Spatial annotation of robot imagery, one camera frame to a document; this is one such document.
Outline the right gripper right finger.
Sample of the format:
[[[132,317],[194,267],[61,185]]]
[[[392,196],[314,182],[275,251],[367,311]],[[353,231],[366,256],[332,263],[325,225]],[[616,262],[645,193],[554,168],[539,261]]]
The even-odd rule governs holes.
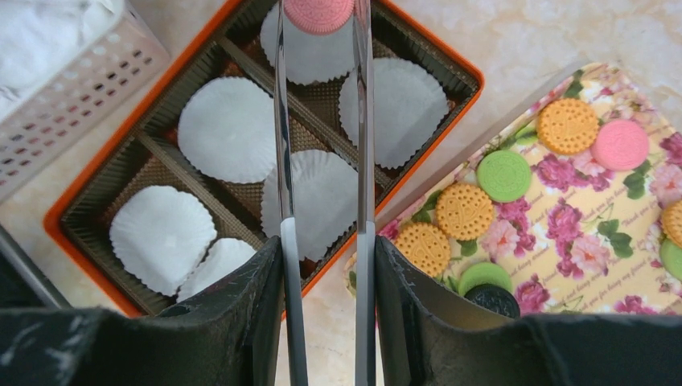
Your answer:
[[[470,302],[375,243],[376,304],[387,385],[678,385],[681,319],[531,314]]]

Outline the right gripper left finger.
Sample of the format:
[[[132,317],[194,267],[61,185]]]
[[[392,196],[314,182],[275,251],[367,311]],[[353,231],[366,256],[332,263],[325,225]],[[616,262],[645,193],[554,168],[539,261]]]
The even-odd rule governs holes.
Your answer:
[[[239,269],[154,317],[1,312],[4,385],[271,385],[284,264],[272,237]]]

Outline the metal tongs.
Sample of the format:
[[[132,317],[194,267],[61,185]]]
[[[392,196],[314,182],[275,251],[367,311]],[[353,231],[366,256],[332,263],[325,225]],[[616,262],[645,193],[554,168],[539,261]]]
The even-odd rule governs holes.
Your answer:
[[[355,384],[376,384],[375,295],[375,157],[374,67],[371,6],[353,3],[353,47],[359,106],[359,193],[356,237]],[[277,191],[281,246],[285,264],[284,292],[290,382],[308,383],[299,251],[294,218],[294,191],[290,160],[284,3],[278,3],[275,55],[274,123],[277,148]]]

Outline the floral tray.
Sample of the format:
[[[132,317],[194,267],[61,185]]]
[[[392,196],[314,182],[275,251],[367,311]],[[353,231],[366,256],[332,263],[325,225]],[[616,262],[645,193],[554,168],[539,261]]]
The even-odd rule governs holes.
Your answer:
[[[545,147],[536,127],[542,109],[572,98],[587,103],[599,125],[640,124],[649,154],[633,170],[601,166],[589,150],[560,155]],[[497,150],[520,154],[532,171],[527,193],[496,203],[488,230],[474,240],[450,241],[451,258],[437,280],[458,292],[462,272],[488,261],[511,276],[522,314],[679,314],[681,280],[663,267],[665,207],[681,201],[681,135],[627,74],[588,64],[476,150],[380,231],[395,241],[410,224],[436,224],[439,195],[454,183],[477,184],[481,160]]]

